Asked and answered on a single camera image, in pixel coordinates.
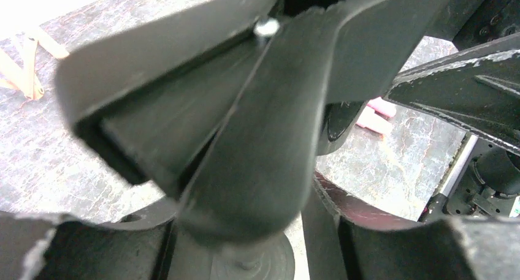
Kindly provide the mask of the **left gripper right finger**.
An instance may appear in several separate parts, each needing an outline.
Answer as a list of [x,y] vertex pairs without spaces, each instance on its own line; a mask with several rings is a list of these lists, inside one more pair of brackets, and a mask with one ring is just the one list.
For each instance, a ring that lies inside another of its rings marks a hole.
[[518,279],[519,220],[411,221],[315,173],[302,222],[311,279]]

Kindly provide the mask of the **black microphone stand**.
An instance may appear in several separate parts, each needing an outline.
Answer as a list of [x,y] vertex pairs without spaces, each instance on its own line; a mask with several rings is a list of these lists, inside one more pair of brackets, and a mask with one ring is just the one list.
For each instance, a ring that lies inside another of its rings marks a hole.
[[170,198],[162,273],[291,279],[327,104],[377,97],[449,0],[211,0],[73,51],[56,92],[72,132]]

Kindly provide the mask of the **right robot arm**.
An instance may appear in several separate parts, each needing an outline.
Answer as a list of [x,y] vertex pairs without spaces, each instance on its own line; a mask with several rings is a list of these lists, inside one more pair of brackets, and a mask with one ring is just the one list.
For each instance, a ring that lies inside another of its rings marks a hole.
[[401,72],[385,99],[466,136],[420,220],[507,217],[519,197],[519,0],[450,0],[427,35],[457,53]]

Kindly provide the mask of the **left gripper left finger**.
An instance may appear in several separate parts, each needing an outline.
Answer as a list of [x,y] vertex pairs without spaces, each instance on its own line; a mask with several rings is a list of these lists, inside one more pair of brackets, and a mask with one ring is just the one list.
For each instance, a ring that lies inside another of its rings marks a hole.
[[161,279],[175,215],[161,199],[116,223],[1,212],[1,279]]

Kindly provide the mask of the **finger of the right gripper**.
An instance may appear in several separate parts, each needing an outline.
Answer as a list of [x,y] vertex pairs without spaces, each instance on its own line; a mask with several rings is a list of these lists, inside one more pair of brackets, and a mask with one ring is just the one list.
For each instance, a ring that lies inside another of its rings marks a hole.
[[519,34],[401,72],[383,98],[519,154]]

